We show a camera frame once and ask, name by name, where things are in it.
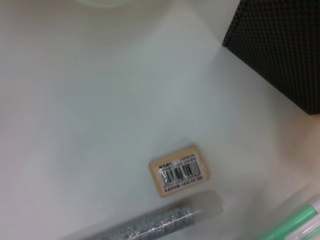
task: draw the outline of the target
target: eraser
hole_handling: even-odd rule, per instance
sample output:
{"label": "eraser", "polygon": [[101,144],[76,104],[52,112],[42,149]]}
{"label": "eraser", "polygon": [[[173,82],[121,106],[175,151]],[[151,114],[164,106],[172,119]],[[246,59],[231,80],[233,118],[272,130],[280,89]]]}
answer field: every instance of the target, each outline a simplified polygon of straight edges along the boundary
{"label": "eraser", "polygon": [[162,198],[209,180],[205,162],[196,146],[152,161],[149,169]]}

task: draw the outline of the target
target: silver glitter tube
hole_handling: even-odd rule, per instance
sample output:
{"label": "silver glitter tube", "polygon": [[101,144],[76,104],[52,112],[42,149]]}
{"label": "silver glitter tube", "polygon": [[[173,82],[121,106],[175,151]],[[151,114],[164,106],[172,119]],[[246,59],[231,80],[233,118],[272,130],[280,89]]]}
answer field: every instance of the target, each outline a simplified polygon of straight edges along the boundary
{"label": "silver glitter tube", "polygon": [[222,204],[216,192],[205,191],[83,240],[156,240],[221,212]]}

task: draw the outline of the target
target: white desk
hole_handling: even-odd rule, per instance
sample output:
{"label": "white desk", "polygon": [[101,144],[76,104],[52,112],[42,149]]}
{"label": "white desk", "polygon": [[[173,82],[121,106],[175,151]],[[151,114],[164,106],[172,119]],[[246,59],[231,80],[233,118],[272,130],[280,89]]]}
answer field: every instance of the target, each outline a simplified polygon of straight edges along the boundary
{"label": "white desk", "polygon": [[[231,240],[305,186],[291,158],[313,120],[221,46],[237,5],[2,1],[1,239],[56,240],[216,189],[224,214],[166,239]],[[149,161],[191,143],[211,180],[161,199]]]}

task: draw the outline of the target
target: mint green marker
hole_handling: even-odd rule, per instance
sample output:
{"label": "mint green marker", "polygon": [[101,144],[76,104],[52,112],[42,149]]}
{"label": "mint green marker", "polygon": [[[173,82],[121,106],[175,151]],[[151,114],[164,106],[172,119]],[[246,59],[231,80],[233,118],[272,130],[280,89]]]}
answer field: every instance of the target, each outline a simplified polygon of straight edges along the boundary
{"label": "mint green marker", "polygon": [[258,240],[310,240],[320,233],[320,196]]}

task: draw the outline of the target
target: white surface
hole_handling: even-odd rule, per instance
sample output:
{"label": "white surface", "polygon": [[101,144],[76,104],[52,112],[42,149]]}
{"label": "white surface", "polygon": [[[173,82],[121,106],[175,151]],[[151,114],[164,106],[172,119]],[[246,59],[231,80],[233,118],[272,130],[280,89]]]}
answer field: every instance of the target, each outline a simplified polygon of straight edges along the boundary
{"label": "white surface", "polygon": [[[164,239],[248,239],[300,204],[314,121],[221,46],[237,5],[1,1],[1,239],[94,232],[205,189],[224,214]],[[149,161],[190,143],[211,180],[161,199]]]}

